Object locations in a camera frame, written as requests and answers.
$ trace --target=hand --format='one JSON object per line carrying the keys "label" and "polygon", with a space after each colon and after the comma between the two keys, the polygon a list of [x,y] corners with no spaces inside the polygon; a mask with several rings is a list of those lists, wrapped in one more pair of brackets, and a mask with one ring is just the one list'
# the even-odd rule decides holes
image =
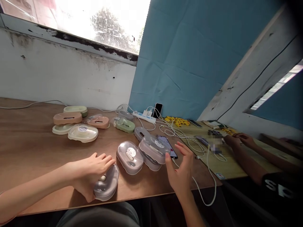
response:
{"label": "hand", "polygon": [[191,193],[190,181],[192,179],[193,152],[180,142],[177,142],[175,147],[184,155],[180,168],[174,168],[174,163],[168,153],[165,153],[165,163],[169,183],[180,199],[180,197],[185,197]]}
{"label": "hand", "polygon": [[237,133],[237,134],[234,134],[233,137],[239,138],[241,140],[241,142],[249,148],[253,148],[256,145],[253,138],[247,134]]}
{"label": "hand", "polygon": [[235,147],[237,145],[240,145],[240,140],[236,137],[232,137],[231,135],[227,135],[224,137],[224,141],[227,145],[230,147]]}
{"label": "hand", "polygon": [[64,165],[64,171],[71,181],[71,185],[91,202],[95,199],[93,193],[95,183],[108,171],[116,161],[112,156],[97,153],[86,159],[69,162]]}

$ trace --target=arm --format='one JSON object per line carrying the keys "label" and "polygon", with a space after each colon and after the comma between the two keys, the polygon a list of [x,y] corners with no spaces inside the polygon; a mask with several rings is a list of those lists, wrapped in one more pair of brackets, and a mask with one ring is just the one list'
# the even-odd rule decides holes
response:
{"label": "arm", "polygon": [[187,226],[205,226],[193,198],[193,194],[190,190],[193,153],[187,146],[180,142],[178,142],[178,144],[175,144],[175,147],[180,150],[184,157],[180,168],[175,170],[170,155],[168,153],[165,154],[165,163],[169,183],[173,190],[176,192],[176,195],[182,206]]}
{"label": "arm", "polygon": [[114,162],[111,156],[102,154],[97,157],[97,153],[94,153],[89,158],[67,163],[50,173],[3,192],[0,195],[0,225],[48,194],[66,186],[73,186],[85,196],[87,202],[93,201],[94,183]]}
{"label": "arm", "polygon": [[263,158],[266,158],[271,164],[277,166],[278,168],[290,172],[290,173],[299,173],[300,168],[286,160],[279,158],[278,156],[268,152],[267,150],[259,147],[247,134],[239,133],[234,135],[236,138],[239,138],[242,143],[244,143],[247,147],[254,150],[256,153],[261,155]]}
{"label": "arm", "polygon": [[224,140],[226,144],[232,148],[235,154],[235,159],[241,165],[247,175],[250,176],[257,185],[261,186],[262,178],[268,172],[241,148],[240,142],[237,138],[227,135]]}

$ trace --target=label sticker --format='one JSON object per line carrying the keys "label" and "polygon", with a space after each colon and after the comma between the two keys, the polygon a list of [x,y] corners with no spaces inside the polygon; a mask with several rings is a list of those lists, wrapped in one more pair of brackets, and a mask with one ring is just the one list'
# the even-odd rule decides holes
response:
{"label": "label sticker", "polygon": [[86,132],[87,131],[87,127],[81,126],[81,127],[78,128],[78,130],[80,132]]}
{"label": "label sticker", "polygon": [[134,148],[127,148],[127,154],[131,157],[136,156],[136,151]]}
{"label": "label sticker", "polygon": [[215,173],[217,175],[217,177],[222,180],[222,179],[225,179],[225,176],[223,176],[222,173]]}
{"label": "label sticker", "polygon": [[155,144],[160,148],[164,148],[164,144],[161,143],[159,140],[155,140]]}

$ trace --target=white wall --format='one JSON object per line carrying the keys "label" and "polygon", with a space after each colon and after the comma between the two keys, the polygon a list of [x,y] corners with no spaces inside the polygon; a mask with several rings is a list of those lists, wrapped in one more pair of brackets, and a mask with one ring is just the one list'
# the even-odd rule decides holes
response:
{"label": "white wall", "polygon": [[265,133],[301,141],[303,132],[298,129],[243,113],[303,58],[301,37],[296,36],[297,34],[298,30],[289,9],[283,7],[269,22],[198,120],[219,118],[220,122],[256,138],[260,133]]}
{"label": "white wall", "polygon": [[5,29],[0,49],[1,97],[107,110],[129,102],[135,66]]}

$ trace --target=circular sticker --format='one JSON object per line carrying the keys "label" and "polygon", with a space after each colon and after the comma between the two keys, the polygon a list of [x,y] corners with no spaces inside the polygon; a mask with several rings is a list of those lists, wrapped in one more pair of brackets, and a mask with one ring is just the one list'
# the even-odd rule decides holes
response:
{"label": "circular sticker", "polygon": [[134,148],[127,148],[127,154],[131,157],[136,156],[136,151]]}
{"label": "circular sticker", "polygon": [[78,130],[80,132],[86,132],[87,131],[87,127],[81,126],[81,127],[78,128]]}
{"label": "circular sticker", "polygon": [[155,140],[155,144],[160,148],[164,148],[164,144],[162,142],[160,142],[159,140]]}

